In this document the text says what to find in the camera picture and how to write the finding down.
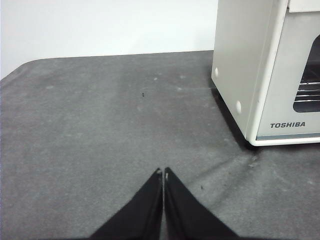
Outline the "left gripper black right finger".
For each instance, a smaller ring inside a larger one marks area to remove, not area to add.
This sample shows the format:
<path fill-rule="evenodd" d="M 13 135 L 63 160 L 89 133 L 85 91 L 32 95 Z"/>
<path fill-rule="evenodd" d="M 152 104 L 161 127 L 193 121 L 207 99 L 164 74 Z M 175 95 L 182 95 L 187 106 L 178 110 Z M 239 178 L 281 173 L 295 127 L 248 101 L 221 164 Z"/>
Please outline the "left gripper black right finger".
<path fill-rule="evenodd" d="M 233 240 L 239 237 L 204 207 L 169 167 L 164 170 L 164 198 L 170 240 Z"/>

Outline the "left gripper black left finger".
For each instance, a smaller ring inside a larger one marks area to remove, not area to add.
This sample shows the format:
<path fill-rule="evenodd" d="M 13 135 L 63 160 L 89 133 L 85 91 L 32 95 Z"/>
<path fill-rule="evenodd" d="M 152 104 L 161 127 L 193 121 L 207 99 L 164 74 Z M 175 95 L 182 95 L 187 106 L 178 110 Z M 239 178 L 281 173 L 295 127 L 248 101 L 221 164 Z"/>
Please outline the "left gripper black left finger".
<path fill-rule="evenodd" d="M 91 240 L 158 240 L 163 215 L 163 172 L 157 168 L 132 199 Z"/>

